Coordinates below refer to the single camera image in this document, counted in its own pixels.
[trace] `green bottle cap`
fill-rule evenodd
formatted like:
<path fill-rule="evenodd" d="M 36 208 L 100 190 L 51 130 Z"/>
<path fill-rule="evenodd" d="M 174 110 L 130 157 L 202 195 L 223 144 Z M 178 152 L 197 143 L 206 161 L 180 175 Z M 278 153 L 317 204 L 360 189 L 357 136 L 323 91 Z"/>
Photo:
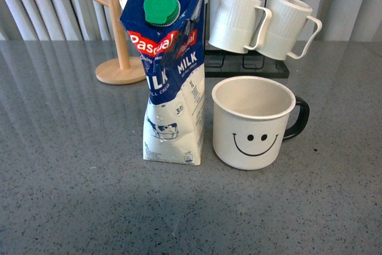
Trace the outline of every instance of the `green bottle cap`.
<path fill-rule="evenodd" d="M 171 24 L 179 15 L 178 0 L 144 0 L 146 21 L 154 25 Z"/>

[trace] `black mug handle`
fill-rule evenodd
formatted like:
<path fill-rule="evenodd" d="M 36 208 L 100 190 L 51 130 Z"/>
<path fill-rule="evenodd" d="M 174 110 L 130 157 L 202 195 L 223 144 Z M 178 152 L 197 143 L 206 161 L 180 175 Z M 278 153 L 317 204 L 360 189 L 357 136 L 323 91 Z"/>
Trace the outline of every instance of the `black mug handle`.
<path fill-rule="evenodd" d="M 292 127 L 285 130 L 282 140 L 289 140 L 299 135 L 308 123 L 310 113 L 308 103 L 305 102 L 301 97 L 296 96 L 296 106 L 300 106 L 300 112 L 298 113 L 297 120 Z"/>

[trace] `smiley face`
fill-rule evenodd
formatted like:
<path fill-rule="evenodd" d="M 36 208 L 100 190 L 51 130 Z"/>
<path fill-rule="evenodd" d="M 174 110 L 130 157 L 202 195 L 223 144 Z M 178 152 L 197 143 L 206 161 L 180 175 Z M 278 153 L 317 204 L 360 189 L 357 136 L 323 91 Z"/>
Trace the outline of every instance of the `smiley face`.
<path fill-rule="evenodd" d="M 242 150 L 239 148 L 238 143 L 236 142 L 236 134 L 235 134 L 235 133 L 233 133 L 233 141 L 235 142 L 235 146 L 236 146 L 236 148 L 238 149 L 238 151 L 240 151 L 242 154 L 247 155 L 247 156 L 259 156 L 259 155 L 263 155 L 263 154 L 265 154 L 268 150 L 270 150 L 270 149 L 272 148 L 272 146 L 275 144 L 275 142 L 276 142 L 278 136 L 279 136 L 278 134 L 275 136 L 275 139 L 274 139 L 273 143 L 269 146 L 268 149 L 266 149 L 264 152 L 257 153 L 257 154 L 251 154 L 251 153 L 247 153 L 247 152 L 242 151 Z M 252 134 L 249 134 L 249 135 L 247 136 L 247 140 L 248 140 L 249 142 L 253 141 L 254 139 L 255 139 L 255 138 L 254 138 L 254 136 L 253 136 Z M 262 141 L 262 142 L 265 142 L 267 139 L 268 139 L 268 135 L 267 135 L 267 134 L 264 134 L 264 135 L 261 136 L 261 141 Z"/>

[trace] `mug handle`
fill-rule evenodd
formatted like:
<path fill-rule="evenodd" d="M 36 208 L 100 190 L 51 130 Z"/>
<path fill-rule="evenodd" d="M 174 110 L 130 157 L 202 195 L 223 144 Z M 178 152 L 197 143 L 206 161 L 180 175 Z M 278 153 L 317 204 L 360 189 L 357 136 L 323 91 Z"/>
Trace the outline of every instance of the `mug handle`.
<path fill-rule="evenodd" d="M 289 140 L 295 136 L 298 136 L 308 123 L 310 113 L 308 103 L 305 102 L 301 97 L 296 96 L 296 106 L 300 106 L 300 112 L 298 113 L 297 120 L 292 127 L 285 130 L 282 140 Z"/>
<path fill-rule="evenodd" d="M 272 12 L 268 8 L 261 7 L 261 6 L 255 6 L 255 9 L 263 10 L 265 12 L 265 18 L 264 18 L 264 20 L 260 26 L 260 30 L 258 31 L 256 44 L 253 47 L 244 46 L 244 48 L 248 49 L 248 50 L 255 50 L 256 48 L 260 47 L 263 44 L 264 38 L 265 38 L 265 32 L 268 28 L 269 21 L 272 18 Z"/>
<path fill-rule="evenodd" d="M 318 32 L 321 31 L 322 29 L 322 22 L 320 20 L 318 20 L 317 18 L 314 18 L 313 16 L 307 16 L 306 17 L 308 20 L 311 20 L 313 22 L 316 23 L 317 25 L 317 29 L 316 31 L 312 34 L 312 36 L 309 38 L 308 42 L 306 42 L 305 44 L 305 47 L 304 47 L 304 50 L 302 52 L 302 54 L 300 56 L 294 54 L 293 52 L 289 52 L 287 55 L 292 57 L 293 59 L 300 59 L 302 57 L 305 56 L 306 52 L 308 51 L 308 48 L 310 46 L 310 44 L 312 43 L 313 39 L 316 37 L 316 35 L 318 34 Z"/>

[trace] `milk carton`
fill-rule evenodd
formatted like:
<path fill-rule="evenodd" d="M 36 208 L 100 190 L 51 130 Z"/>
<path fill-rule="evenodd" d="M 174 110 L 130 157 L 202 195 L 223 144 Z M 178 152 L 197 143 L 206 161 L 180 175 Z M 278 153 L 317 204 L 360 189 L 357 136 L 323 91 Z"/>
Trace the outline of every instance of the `milk carton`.
<path fill-rule="evenodd" d="M 204 132 L 204 0 L 127 0 L 120 18 L 150 89 L 143 158 L 199 165 Z"/>

